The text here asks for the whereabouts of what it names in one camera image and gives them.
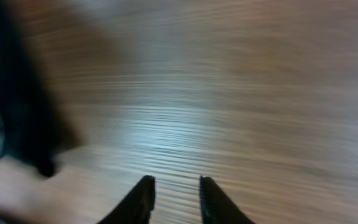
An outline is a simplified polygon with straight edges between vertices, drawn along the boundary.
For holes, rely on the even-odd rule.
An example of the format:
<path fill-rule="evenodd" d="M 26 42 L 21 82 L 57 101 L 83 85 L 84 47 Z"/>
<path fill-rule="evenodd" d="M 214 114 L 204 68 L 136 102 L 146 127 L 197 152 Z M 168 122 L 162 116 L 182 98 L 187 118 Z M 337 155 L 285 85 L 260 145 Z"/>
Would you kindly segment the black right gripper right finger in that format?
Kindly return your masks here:
<path fill-rule="evenodd" d="M 255 224 L 211 177 L 200 177 L 200 209 L 203 224 Z"/>

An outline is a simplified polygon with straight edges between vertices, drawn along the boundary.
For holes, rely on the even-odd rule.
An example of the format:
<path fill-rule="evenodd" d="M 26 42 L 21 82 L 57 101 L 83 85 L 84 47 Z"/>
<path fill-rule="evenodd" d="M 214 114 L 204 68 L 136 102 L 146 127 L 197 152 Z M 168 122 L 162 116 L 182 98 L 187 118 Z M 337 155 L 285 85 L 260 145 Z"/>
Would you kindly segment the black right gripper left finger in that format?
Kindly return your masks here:
<path fill-rule="evenodd" d="M 155 205 L 155 177 L 143 176 L 98 224 L 149 224 Z"/>

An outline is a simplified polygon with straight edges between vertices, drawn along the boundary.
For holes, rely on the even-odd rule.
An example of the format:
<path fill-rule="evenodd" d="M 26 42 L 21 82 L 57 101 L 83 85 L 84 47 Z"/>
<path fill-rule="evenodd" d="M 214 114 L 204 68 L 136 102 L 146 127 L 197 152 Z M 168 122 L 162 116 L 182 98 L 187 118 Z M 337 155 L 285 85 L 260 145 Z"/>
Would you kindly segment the black shorts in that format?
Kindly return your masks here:
<path fill-rule="evenodd" d="M 55 157 L 69 135 L 40 74 L 6 1 L 0 1 L 0 160 L 11 156 L 49 178 L 58 172 Z"/>

